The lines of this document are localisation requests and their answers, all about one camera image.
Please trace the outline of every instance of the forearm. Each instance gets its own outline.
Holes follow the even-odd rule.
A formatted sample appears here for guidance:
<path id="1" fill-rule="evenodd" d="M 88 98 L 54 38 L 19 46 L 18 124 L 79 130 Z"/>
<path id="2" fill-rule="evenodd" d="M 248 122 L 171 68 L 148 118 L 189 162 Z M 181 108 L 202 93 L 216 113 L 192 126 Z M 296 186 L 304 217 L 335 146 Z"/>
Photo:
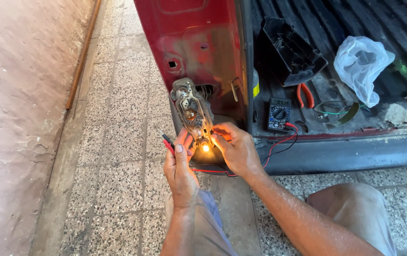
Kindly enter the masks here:
<path id="1" fill-rule="evenodd" d="M 305 256 L 382 255 L 368 242 L 278 185 L 264 171 L 246 181 Z"/>
<path id="2" fill-rule="evenodd" d="M 174 208 L 170 228 L 162 245 L 161 256 L 191 256 L 194 252 L 195 205 Z"/>

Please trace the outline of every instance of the hand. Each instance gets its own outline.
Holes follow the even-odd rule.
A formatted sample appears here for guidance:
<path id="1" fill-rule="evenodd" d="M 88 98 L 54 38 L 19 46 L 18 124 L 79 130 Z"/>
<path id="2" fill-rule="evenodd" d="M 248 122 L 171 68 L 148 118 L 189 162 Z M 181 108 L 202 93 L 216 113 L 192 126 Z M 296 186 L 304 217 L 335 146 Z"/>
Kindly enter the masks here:
<path id="1" fill-rule="evenodd" d="M 166 153 L 164 174 L 172 191 L 173 206 L 176 208 L 192 207 L 197 201 L 199 183 L 189 168 L 189 159 L 194 154 L 193 149 L 188 149 L 191 142 L 192 136 L 187 135 L 186 129 L 182 128 L 174 142 L 175 156 L 170 150 Z"/>
<path id="2" fill-rule="evenodd" d="M 227 166 L 243 178 L 264 172 L 252 136 L 233 123 L 213 125 L 211 140 L 223 153 Z"/>

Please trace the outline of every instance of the yellow label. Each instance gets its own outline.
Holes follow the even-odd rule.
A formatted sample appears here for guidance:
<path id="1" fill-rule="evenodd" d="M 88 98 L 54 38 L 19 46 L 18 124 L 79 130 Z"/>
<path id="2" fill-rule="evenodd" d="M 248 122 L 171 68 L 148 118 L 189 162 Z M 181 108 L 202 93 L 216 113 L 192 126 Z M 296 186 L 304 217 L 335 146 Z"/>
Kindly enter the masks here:
<path id="1" fill-rule="evenodd" d="M 254 97 L 257 96 L 257 94 L 259 94 L 260 92 L 260 87 L 259 87 L 259 83 L 257 83 L 256 87 L 254 87 Z"/>

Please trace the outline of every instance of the white plastic bag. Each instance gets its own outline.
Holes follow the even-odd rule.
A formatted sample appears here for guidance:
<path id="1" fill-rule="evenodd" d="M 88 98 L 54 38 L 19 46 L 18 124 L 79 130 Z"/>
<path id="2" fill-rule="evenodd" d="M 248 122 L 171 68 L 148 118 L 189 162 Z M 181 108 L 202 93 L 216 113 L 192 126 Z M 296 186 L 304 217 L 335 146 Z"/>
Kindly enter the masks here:
<path id="1" fill-rule="evenodd" d="M 367 37 L 349 36 L 338 49 L 334 68 L 339 78 L 352 88 L 368 108 L 379 102 L 374 80 L 394 61 L 394 53 L 385 50 L 380 42 Z"/>

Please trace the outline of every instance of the wall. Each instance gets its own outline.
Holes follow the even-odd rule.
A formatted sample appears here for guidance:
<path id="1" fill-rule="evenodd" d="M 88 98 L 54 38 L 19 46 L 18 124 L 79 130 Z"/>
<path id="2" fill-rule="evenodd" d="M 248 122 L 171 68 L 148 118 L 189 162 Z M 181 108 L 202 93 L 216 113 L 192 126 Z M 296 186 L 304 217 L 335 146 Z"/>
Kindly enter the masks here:
<path id="1" fill-rule="evenodd" d="M 0 256 L 27 255 L 95 0 L 0 0 Z"/>

